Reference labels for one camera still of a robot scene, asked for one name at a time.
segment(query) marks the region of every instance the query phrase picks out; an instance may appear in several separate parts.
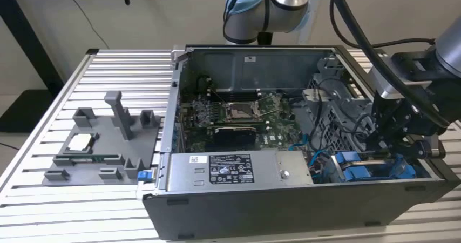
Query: aluminum extrusion table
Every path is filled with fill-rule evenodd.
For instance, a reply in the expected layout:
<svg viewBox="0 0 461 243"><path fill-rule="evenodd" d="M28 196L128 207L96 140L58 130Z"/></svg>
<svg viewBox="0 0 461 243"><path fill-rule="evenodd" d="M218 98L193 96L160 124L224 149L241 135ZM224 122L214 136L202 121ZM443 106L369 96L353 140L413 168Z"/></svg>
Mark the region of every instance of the aluminum extrusion table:
<svg viewBox="0 0 461 243"><path fill-rule="evenodd" d="M359 50L349 50L369 71ZM52 164L73 127L78 107L96 115L112 113L102 97L122 91L132 114L152 109L164 116L170 80L169 50L100 50L86 55L66 85L0 177L0 242L162 242L144 206L137 185L42 187ZM156 150L160 149L161 132ZM441 136L445 161L461 176L461 128L451 124ZM158 162L154 154L153 163ZM294 234L217 239L213 242L461 242L461 187L437 202L419 204L389 226Z"/></svg>

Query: cable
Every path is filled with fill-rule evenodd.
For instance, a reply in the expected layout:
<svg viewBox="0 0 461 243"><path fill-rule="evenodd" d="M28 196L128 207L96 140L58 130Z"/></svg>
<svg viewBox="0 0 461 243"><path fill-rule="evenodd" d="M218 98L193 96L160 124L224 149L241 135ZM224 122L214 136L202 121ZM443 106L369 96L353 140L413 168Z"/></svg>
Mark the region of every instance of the cable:
<svg viewBox="0 0 461 243"><path fill-rule="evenodd" d="M333 26L333 30L336 32L336 35L338 36L340 40L342 40L342 42L349 45L353 48L359 49L361 47L358 46L358 44L351 43L345 36L342 35L340 28L336 24L336 20L334 20L334 3L333 0L330 0L330 22L332 22L332 26ZM383 43L377 43L377 44L371 44L371 47L374 48L382 48L382 47L387 47L387 46L393 46L393 45L399 45L399 44L405 44L405 43L415 43L415 42L422 42L422 43L429 43L430 45L434 45L435 43L435 39L429 39L429 38L409 38L409 39L398 39L394 40L391 42L383 42Z"/></svg>
<svg viewBox="0 0 461 243"><path fill-rule="evenodd" d="M314 153L314 155L312 156L312 159L310 159L310 162L309 162L309 166L312 166L312 165L314 164L316 158L317 158L317 156L318 156L321 153L326 154L325 151L318 150L318 151Z"/></svg>
<svg viewBox="0 0 461 243"><path fill-rule="evenodd" d="M387 65L383 63L381 57L375 53L369 40L359 28L359 25L357 23L357 20L351 14L350 8L347 6L346 0L334 0L336 7L338 8L338 12L342 16L343 22L350 30L350 33L359 45L359 48L362 49L366 57L369 58L369 61L371 62L374 68L378 70L379 74L385 78L385 80L389 82L389 84L395 88L395 90L399 92L399 94L406 98L409 103L419 109L419 112L422 115L425 115L433 123L435 123L441 128L445 128L449 126L450 122L447 122L443 117L439 115L439 113L435 111L433 106L427 104L422 98L419 98L415 93L410 90L410 88L402 83L399 78L395 76L395 74L391 72Z"/></svg>
<svg viewBox="0 0 461 243"><path fill-rule="evenodd" d="M337 121L333 121L333 122L330 122L330 125L336 125L337 127L338 127L338 129L340 129L340 131L341 132L343 132L343 133L349 133L349 134L361 134L361 135L365 135L366 136L366 134L363 133L363 132L361 132L361 131L353 131L353 130L349 130L340 122L337 122Z"/></svg>
<svg viewBox="0 0 461 243"><path fill-rule="evenodd" d="M317 130L317 127L318 127L318 124L320 124L320 118L321 118L321 114L322 114L322 97L320 95L320 90L318 90L318 86L317 86L317 94L318 94L318 106L317 106L317 117L316 117L316 120L314 120L314 127L310 131L310 134L309 134L309 146L310 148L314 150L314 151L318 151L318 149L314 147L312 141L313 141L313 135L314 135L314 132Z"/></svg>
<svg viewBox="0 0 461 243"><path fill-rule="evenodd" d="M78 3L77 3L77 1L76 1L76 0L73 0L73 2L74 2L74 4L77 5L77 7L78 7L78 9L80 9L81 13L84 14L84 16L85 16L85 18L86 18L86 21L88 21L88 23L89 23L89 26L90 26L90 28L92 28L92 30L93 30L93 32L94 32L94 34L98 36L98 38L101 39L101 41L102 41L102 43L104 43L105 47L109 49L109 46L108 46L108 44L106 44L105 40L102 39L102 37L101 37L101 35L98 34L98 32L94 30L94 27L93 27L92 21L89 21L89 18L88 18L86 14L85 14L84 9L81 9L81 6L78 5Z"/></svg>
<svg viewBox="0 0 461 243"><path fill-rule="evenodd" d="M353 129L351 129L351 133L357 132L358 125L359 125L361 121L365 119L365 117L371 118L371 115L369 113L365 113L358 117L355 125L353 126Z"/></svg>
<svg viewBox="0 0 461 243"><path fill-rule="evenodd" d="M229 5L225 3L225 7L224 7L224 13L225 13L225 17L224 17L224 24L222 24L222 36L226 37L225 35L225 25L228 23L229 17L230 17L230 11L233 9L233 7L236 6L237 0L230 0Z"/></svg>
<svg viewBox="0 0 461 243"><path fill-rule="evenodd" d="M12 145L8 145L8 144L4 144L4 143L1 143L1 142L0 142L0 145L2 145L2 146L5 146L5 147L9 147L9 148L12 148L12 149L14 149L14 150L20 150L17 147L14 147L14 146L12 146Z"/></svg>
<svg viewBox="0 0 461 243"><path fill-rule="evenodd" d="M225 12L226 12L228 3L229 3L229 0L225 0L224 12L222 12L222 22L225 22Z"/></svg>
<svg viewBox="0 0 461 243"><path fill-rule="evenodd" d="M322 90L332 98L334 98L334 96L332 95L332 93L322 87L317 88L318 90ZM347 114L347 112L345 111L345 109L342 108L342 105L340 103L336 104L338 106L340 111L342 112L342 114L350 119L350 121L353 123L355 123L355 119L358 118L358 116L353 117L350 116L350 114Z"/></svg>
<svg viewBox="0 0 461 243"><path fill-rule="evenodd" d="M301 143L294 143L293 145L290 145L288 150L293 151L294 147L304 146L306 143L308 143L308 134L302 134L302 142Z"/></svg>

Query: warning label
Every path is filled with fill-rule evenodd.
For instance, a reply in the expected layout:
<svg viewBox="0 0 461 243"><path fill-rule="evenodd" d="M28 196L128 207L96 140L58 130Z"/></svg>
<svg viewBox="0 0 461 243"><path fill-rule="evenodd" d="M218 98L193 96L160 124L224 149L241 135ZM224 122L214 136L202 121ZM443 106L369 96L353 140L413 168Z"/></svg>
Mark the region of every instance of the warning label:
<svg viewBox="0 0 461 243"><path fill-rule="evenodd" d="M209 182L213 185L253 183L250 155L209 156Z"/></svg>

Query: blue cable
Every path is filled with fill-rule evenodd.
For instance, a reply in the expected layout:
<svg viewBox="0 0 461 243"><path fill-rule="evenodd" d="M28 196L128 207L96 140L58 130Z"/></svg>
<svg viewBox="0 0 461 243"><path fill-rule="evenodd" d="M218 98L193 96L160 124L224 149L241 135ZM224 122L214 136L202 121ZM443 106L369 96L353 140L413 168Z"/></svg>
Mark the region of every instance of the blue cable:
<svg viewBox="0 0 461 243"><path fill-rule="evenodd" d="M302 142L301 143L294 143L293 145L290 145L288 150L293 151L294 147L304 146L306 143L308 143L308 134L302 134Z"/></svg>
<svg viewBox="0 0 461 243"><path fill-rule="evenodd" d="M321 153L326 153L326 152L322 151L322 150L318 150L318 151L316 152L316 154L314 154L313 157L312 157L309 166L312 166L312 165L314 164L316 158L318 157L318 155L320 155Z"/></svg>

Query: gray plastic post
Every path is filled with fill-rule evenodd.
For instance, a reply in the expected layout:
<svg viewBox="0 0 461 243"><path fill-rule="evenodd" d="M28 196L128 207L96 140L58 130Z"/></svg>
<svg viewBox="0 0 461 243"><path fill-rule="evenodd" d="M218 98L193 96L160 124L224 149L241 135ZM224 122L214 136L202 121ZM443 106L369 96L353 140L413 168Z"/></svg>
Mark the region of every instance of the gray plastic post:
<svg viewBox="0 0 461 243"><path fill-rule="evenodd" d="M144 169L142 160L138 159L137 163L133 165L130 160L126 159L126 162L125 162L122 169L126 172L128 178L136 179L137 178L137 172Z"/></svg>
<svg viewBox="0 0 461 243"><path fill-rule="evenodd" d="M73 166L70 158L57 158L56 156L52 158L52 162L56 166Z"/></svg>
<svg viewBox="0 0 461 243"><path fill-rule="evenodd" d="M124 159L122 155L118 155L118 156L113 156L113 157L105 157L104 162L108 165L124 165L125 159Z"/></svg>
<svg viewBox="0 0 461 243"><path fill-rule="evenodd" d="M133 135L129 128L130 123L130 116L125 113L121 106L121 92L120 91L108 91L104 96L104 101L110 105L113 116L114 116L114 122L118 123L120 132L122 135L122 138L125 140L130 140Z"/></svg>
<svg viewBox="0 0 461 243"><path fill-rule="evenodd" d="M142 128L158 127L158 122L152 110L141 110L138 115Z"/></svg>
<svg viewBox="0 0 461 243"><path fill-rule="evenodd" d="M94 119L96 115L93 112L93 109L90 107L80 107L72 116L72 119L74 121L74 124L80 128L90 128L92 124L89 122L89 119Z"/></svg>
<svg viewBox="0 0 461 243"><path fill-rule="evenodd" d="M101 179L121 179L120 171L116 167L100 168L100 178Z"/></svg>
<svg viewBox="0 0 461 243"><path fill-rule="evenodd" d="M65 169L60 169L60 170L48 170L45 172L45 178L49 181L64 181L66 180L66 177L69 176L68 172L65 171Z"/></svg>

